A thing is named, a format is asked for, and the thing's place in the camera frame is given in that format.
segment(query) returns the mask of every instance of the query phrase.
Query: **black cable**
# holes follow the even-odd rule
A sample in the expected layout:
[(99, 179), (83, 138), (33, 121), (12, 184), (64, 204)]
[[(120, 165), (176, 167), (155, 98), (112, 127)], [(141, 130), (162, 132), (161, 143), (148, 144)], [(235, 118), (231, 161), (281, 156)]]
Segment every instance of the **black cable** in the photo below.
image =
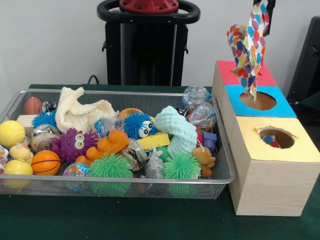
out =
[(98, 78), (97, 78), (96, 75), (91, 75), (91, 76), (89, 77), (89, 80), (88, 80), (88, 83), (87, 83), (87, 84), (90, 84), (90, 83), (91, 83), (91, 79), (92, 79), (92, 78), (95, 78), (96, 84), (100, 84), (100, 82), (99, 82), (99, 80), (98, 80)]

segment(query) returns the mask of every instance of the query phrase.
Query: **green tablecloth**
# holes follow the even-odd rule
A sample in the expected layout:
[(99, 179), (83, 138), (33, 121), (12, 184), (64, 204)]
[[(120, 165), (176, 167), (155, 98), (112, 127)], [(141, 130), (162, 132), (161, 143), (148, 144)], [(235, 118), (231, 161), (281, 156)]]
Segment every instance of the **green tablecloth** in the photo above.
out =
[[(61, 88), (58, 85), (30, 87)], [(181, 92), (184, 89), (83, 87), (87, 90), (143, 92)], [(0, 195), (0, 206), (0, 237), (3, 240), (320, 238), (319, 182), (301, 217), (236, 216), (228, 187), (217, 200)]]

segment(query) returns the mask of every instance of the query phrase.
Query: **white wall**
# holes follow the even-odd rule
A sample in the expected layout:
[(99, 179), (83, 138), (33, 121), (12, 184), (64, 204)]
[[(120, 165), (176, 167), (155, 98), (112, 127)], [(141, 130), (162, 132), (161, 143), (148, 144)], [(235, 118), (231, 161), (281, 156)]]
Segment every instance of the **white wall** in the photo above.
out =
[[(0, 111), (9, 95), (30, 84), (83, 84), (91, 74), (107, 83), (106, 55), (101, 52), (105, 23), (96, 14), (101, 1), (0, 1), (0, 85), (8, 94), (0, 94)], [(211, 86), (215, 61), (233, 60), (227, 29), (247, 24), (252, 0), (191, 1), (200, 7), (201, 19), (189, 25), (182, 84)], [(310, 20), (319, 9), (319, 0), (276, 3), (265, 63), (285, 95)]]

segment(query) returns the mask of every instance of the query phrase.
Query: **circular hole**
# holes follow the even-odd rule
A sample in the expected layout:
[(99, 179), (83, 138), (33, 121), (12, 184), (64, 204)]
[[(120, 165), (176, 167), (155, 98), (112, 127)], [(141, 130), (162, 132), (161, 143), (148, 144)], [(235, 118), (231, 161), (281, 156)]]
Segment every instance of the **circular hole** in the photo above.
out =
[[(261, 139), (269, 144), (270, 146), (277, 148), (277, 145), (280, 146), (281, 149), (288, 149), (291, 148), (295, 144), (294, 137), (283, 129), (276, 128), (276, 127), (268, 127), (264, 128), (259, 133)], [(265, 141), (264, 137), (270, 136), (271, 138), (274, 136), (275, 140), (278, 144), (271, 144), (270, 141)]]
[(250, 99), (246, 92), (240, 95), (240, 100), (249, 108), (261, 111), (273, 109), (277, 105), (277, 101), (271, 95), (260, 91), (256, 93), (255, 101), (253, 98)]

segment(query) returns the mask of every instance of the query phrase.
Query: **brown football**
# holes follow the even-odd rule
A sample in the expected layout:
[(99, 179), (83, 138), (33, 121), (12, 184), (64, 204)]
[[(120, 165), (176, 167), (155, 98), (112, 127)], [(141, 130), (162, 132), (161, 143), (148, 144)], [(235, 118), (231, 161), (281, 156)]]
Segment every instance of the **brown football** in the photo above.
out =
[(41, 106), (42, 106), (42, 101), (39, 98), (32, 96), (25, 102), (23, 107), (23, 114), (24, 115), (39, 114), (41, 112)]

